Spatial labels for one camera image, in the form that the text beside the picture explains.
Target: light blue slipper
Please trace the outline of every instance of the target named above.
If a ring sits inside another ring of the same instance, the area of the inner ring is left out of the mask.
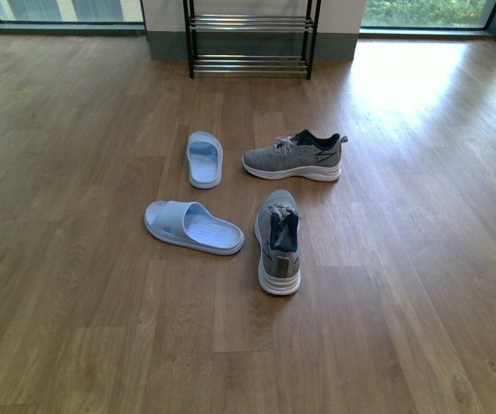
[[[155,201],[146,209],[144,223],[156,239],[206,253],[234,254],[244,244],[240,229],[196,202]]]
[[[208,132],[195,132],[188,138],[186,157],[190,167],[190,184],[196,188],[213,188],[221,182],[223,147]]]

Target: glass window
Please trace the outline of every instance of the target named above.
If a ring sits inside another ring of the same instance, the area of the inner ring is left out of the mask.
[[[367,0],[362,25],[385,28],[484,28],[495,0]]]
[[[140,0],[0,0],[3,22],[142,22]]]

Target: sneaker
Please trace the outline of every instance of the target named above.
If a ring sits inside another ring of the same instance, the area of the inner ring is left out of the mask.
[[[255,219],[255,236],[261,246],[259,283],[265,292],[282,296],[299,288],[298,230],[299,214],[292,194],[272,192]]]
[[[348,137],[333,134],[316,138],[307,129],[295,136],[279,137],[267,148],[247,151],[242,162],[250,174],[262,179],[301,176],[316,181],[335,181],[340,177],[342,144]]]

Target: metal shoe rack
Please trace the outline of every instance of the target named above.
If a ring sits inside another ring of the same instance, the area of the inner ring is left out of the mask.
[[[305,16],[197,15],[194,0],[183,0],[190,78],[195,73],[280,73],[311,78],[321,0],[307,0]],[[303,33],[297,56],[199,54],[198,32]]]

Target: shoe insole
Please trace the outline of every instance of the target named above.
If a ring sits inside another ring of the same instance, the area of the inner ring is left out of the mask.
[[[208,142],[194,142],[189,147],[190,167],[194,180],[211,183],[217,179],[219,159],[217,149]]]
[[[207,216],[186,213],[184,224],[193,240],[216,248],[232,248],[240,239],[234,229]]]

